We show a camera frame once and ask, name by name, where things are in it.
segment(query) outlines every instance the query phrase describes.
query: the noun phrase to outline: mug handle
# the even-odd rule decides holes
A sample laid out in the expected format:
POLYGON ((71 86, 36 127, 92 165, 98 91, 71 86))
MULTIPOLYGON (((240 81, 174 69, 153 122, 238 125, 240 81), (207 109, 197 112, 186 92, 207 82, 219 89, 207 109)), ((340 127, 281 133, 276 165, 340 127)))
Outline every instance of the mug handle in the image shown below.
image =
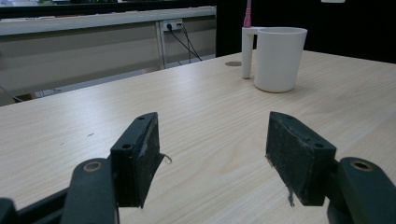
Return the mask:
POLYGON ((253 52, 254 35, 265 27, 242 28, 242 78, 250 78, 251 55, 253 52))

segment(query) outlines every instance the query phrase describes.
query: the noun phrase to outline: wood grain surface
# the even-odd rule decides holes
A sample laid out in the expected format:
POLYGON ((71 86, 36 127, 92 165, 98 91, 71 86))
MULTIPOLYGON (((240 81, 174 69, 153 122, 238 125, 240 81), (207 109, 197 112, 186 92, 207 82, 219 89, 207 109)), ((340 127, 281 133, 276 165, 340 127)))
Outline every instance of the wood grain surface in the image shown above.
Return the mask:
POLYGON ((290 207, 265 159, 270 111, 333 143, 337 160, 372 161, 396 183, 396 64, 305 51, 295 89, 269 93, 232 61, 241 55, 0 107, 0 197, 20 209, 66 188, 79 163, 107 157, 153 111, 173 162, 143 209, 120 210, 121 223, 328 223, 328 202, 290 207))

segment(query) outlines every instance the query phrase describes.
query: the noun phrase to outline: mug rim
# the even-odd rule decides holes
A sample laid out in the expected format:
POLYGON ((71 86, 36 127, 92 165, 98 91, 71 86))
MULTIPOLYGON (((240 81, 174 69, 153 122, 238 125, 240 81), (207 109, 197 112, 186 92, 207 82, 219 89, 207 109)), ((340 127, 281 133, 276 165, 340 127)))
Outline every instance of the mug rim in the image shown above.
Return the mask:
POLYGON ((296 35, 306 33, 308 30, 300 27, 274 26, 262 27, 258 32, 271 35, 296 35))

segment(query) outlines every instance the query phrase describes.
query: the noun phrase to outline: white power socket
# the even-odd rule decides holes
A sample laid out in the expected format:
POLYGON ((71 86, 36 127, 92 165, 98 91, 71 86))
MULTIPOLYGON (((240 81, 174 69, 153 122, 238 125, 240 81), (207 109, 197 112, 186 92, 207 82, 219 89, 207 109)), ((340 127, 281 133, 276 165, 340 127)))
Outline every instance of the white power socket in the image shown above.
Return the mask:
POLYGON ((178 24, 183 24, 183 20, 182 19, 173 19, 173 20, 163 21, 163 30, 164 31, 169 31, 168 24, 171 24, 173 31, 180 30, 181 27, 178 26, 178 24))

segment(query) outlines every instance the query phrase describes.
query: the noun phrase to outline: white cup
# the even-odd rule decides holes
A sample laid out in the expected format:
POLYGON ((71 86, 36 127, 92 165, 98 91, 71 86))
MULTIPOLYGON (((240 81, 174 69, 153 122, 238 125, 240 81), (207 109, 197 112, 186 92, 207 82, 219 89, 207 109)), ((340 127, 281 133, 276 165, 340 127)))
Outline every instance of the white cup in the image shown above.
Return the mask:
POLYGON ((294 88, 307 30, 294 27, 242 28, 243 78, 250 78, 254 35, 257 35, 254 85, 262 91, 294 88))

